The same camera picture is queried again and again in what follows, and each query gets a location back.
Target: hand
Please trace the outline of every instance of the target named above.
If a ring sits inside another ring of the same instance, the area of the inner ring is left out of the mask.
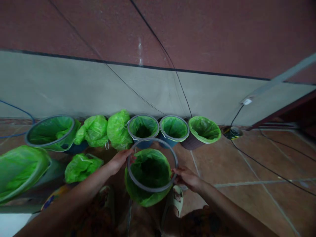
[[[108,163],[110,166],[110,170],[112,171],[112,175],[116,174],[120,168],[127,162],[128,156],[131,155],[131,163],[134,163],[136,157],[134,156],[134,150],[123,150],[118,152]]]
[[[189,170],[188,167],[179,166],[178,169],[172,169],[172,172],[178,175],[175,178],[175,184],[184,184],[195,193],[198,191],[201,179]]]

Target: blue cable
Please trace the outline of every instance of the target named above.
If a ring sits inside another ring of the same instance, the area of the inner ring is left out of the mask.
[[[9,105],[9,106],[11,106],[11,107],[13,107],[13,108],[16,108],[16,109],[18,109],[18,110],[20,110],[20,111],[26,113],[28,116],[31,117],[31,119],[32,119],[32,124],[35,124],[35,119],[33,118],[33,116],[32,116],[30,113],[26,112],[26,111],[23,110],[23,109],[20,109],[20,108],[14,106],[14,105],[11,105],[11,104],[9,104],[9,103],[3,101],[3,100],[0,100],[0,102],[2,102],[2,103],[4,103],[4,104],[7,104],[7,105]],[[26,134],[26,132],[20,133],[20,134],[15,134],[15,135],[8,135],[8,136],[0,137],[0,139],[3,139],[3,138],[11,138],[11,137],[18,137],[18,136],[22,136],[22,135],[24,135],[24,134]]]

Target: brown trash bin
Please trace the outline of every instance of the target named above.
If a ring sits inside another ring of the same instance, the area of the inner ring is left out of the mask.
[[[203,146],[205,143],[199,141],[191,132],[186,140],[180,142],[181,146],[183,146],[187,150],[195,150],[200,146]]]
[[[180,142],[187,150],[195,150],[204,144],[216,142],[221,137],[218,125],[203,116],[194,116],[188,122],[190,134],[186,140]]]

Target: wire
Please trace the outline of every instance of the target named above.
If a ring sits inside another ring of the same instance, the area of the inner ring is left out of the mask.
[[[299,188],[299,189],[301,189],[301,190],[303,190],[303,191],[305,191],[305,192],[307,192],[307,193],[309,193],[309,194],[311,194],[311,195],[313,195],[313,196],[316,197],[316,194],[314,194],[314,193],[312,193],[312,192],[310,192],[310,191],[308,191],[308,190],[306,190],[306,189],[304,189],[304,188],[302,188],[302,187],[296,185],[295,183],[291,182],[290,180],[284,178],[283,176],[279,175],[278,173],[276,173],[276,172],[274,172],[273,170],[269,169],[268,167],[264,166],[264,165],[261,164],[259,161],[257,161],[256,159],[252,158],[250,155],[246,154],[246,153],[243,152],[241,149],[239,149],[239,148],[235,145],[235,143],[234,143],[232,140],[231,140],[231,142],[232,142],[232,144],[234,145],[234,147],[235,147],[237,150],[239,150],[241,153],[243,153],[243,154],[245,154],[246,156],[248,156],[248,157],[249,157],[250,159],[252,159],[254,162],[258,163],[259,165],[261,165],[262,167],[266,168],[267,170],[269,170],[270,172],[274,173],[275,175],[281,177],[282,179],[284,179],[285,181],[287,181],[287,182],[289,182],[290,184],[294,185],[295,187],[297,187],[297,188]]]
[[[171,60],[171,57],[170,55],[168,54],[167,50],[165,49],[165,47],[163,46],[163,44],[161,43],[161,41],[159,40],[158,36],[155,34],[154,30],[152,29],[152,27],[149,25],[149,23],[146,21],[145,17],[142,15],[142,13],[140,12],[140,10],[138,9],[137,5],[134,3],[133,0],[130,0],[130,2],[132,3],[132,5],[134,6],[134,8],[136,9],[136,11],[138,12],[138,14],[141,16],[142,20],[145,22],[146,26],[149,28],[149,30],[151,31],[151,33],[154,35],[154,37],[158,40],[159,44],[161,45],[161,47],[163,48],[164,52],[167,54],[173,68],[175,69],[175,73],[177,74],[177,77],[178,77],[178,80],[179,80],[179,83],[180,83],[180,86],[181,86],[181,89],[182,89],[182,92],[183,92],[183,95],[184,95],[184,98],[187,102],[187,105],[188,105],[188,108],[189,108],[189,111],[190,111],[190,115],[192,117],[192,113],[191,113],[191,109],[190,109],[190,106],[189,106],[189,103],[188,103],[188,100],[187,100],[187,97],[185,96],[185,93],[184,93],[184,90],[183,90],[183,87],[182,87],[182,84],[181,84],[181,81],[180,81],[180,78],[179,78],[179,75],[178,75],[178,72]]]
[[[58,12],[58,14],[68,23],[68,25],[74,30],[74,32],[78,35],[78,37],[85,43],[85,45],[91,49],[100,60],[104,61],[100,53],[93,48],[79,33],[79,31],[73,26],[73,24],[64,16],[64,14],[58,9],[58,7],[51,1],[48,0],[50,4],[55,8],[55,10]],[[166,115],[165,113],[161,112],[159,109],[155,108],[153,105],[151,105],[149,102],[147,102],[143,97],[141,97],[136,91],[134,91],[119,75],[117,75],[116,72],[113,71],[113,69],[107,64],[104,63],[131,91],[133,91],[139,98],[141,98],[145,103],[147,103],[150,107],[157,110],[158,112],[162,113],[163,115]]]
[[[238,116],[238,114],[239,114],[239,112],[241,111],[241,109],[243,108],[243,106],[244,106],[244,104],[243,104],[243,105],[240,107],[240,109],[238,110],[238,112],[237,112],[236,116],[234,117],[234,119],[232,120],[232,122],[231,122],[229,128],[231,128],[231,126],[233,125],[233,122],[235,121],[236,117]]]
[[[284,146],[287,146],[288,148],[291,148],[291,149],[293,149],[293,150],[297,151],[298,153],[300,153],[300,154],[302,154],[302,155],[304,155],[304,156],[306,156],[306,157],[310,158],[312,161],[315,161],[315,162],[316,162],[316,160],[315,160],[315,159],[313,159],[312,157],[310,157],[310,156],[308,156],[308,155],[304,154],[303,152],[301,152],[301,151],[299,151],[299,150],[297,150],[297,149],[295,149],[295,148],[293,148],[293,147],[291,147],[291,146],[289,146],[289,145],[286,145],[286,144],[284,144],[284,143],[278,142],[278,141],[276,141],[276,140],[273,140],[273,139],[271,139],[271,138],[267,137],[267,136],[266,136],[266,135],[264,135],[264,133],[260,130],[260,128],[258,128],[258,129],[259,129],[259,131],[260,131],[261,135],[262,135],[262,136],[264,136],[265,138],[267,138],[267,139],[269,139],[269,140],[271,140],[271,141],[274,141],[274,142],[276,142],[276,143],[280,143],[280,144],[282,144],[282,145],[284,145]]]
[[[13,107],[13,108],[16,108],[16,109],[18,109],[18,110],[20,110],[20,111],[26,113],[28,116],[31,117],[31,119],[32,119],[32,124],[35,124],[35,123],[36,123],[36,122],[35,122],[35,119],[33,118],[33,116],[32,116],[30,113],[26,112],[25,110],[20,109],[20,108],[14,106],[14,105],[11,105],[11,104],[9,104],[9,103],[3,101],[3,100],[0,100],[0,102],[2,102],[2,103],[4,103],[4,104],[6,104],[6,105],[9,105],[9,106],[11,106],[11,107]],[[8,135],[8,136],[0,137],[0,139],[3,139],[3,138],[11,138],[11,137],[18,137],[18,136],[22,136],[22,135],[24,135],[24,134],[26,134],[26,132],[20,133],[20,134],[15,134],[15,135]]]

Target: wall trim line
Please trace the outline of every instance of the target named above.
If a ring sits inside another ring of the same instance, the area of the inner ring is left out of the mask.
[[[68,56],[68,55],[61,55],[61,54],[50,54],[50,53],[34,52],[34,51],[19,50],[19,49],[0,48],[0,51],[12,52],[12,53],[22,53],[22,54],[29,54],[29,55],[37,55],[37,56],[46,56],[46,57],[53,57],[53,58],[72,59],[72,60],[87,61],[87,62],[94,62],[94,63],[103,63],[103,64],[109,64],[109,65],[141,67],[141,68],[148,68],[148,69],[155,69],[155,70],[162,70],[162,71],[189,72],[189,73],[197,73],[197,74],[205,74],[205,75],[227,76],[227,77],[236,77],[236,78],[261,80],[261,81],[270,81],[271,80],[269,78],[261,78],[261,77],[252,77],[252,76],[243,76],[243,75],[235,75],[235,74],[216,73],[216,72],[205,72],[205,71],[178,69],[178,68],[167,68],[167,67],[158,67],[158,66],[138,65],[138,64],[113,62],[113,61],[100,60],[100,59],[82,58],[82,57],[76,57],[76,56]],[[283,82],[283,83],[300,84],[300,85],[311,85],[311,86],[315,86],[316,85],[316,84],[309,84],[309,83],[287,82],[287,81]]]

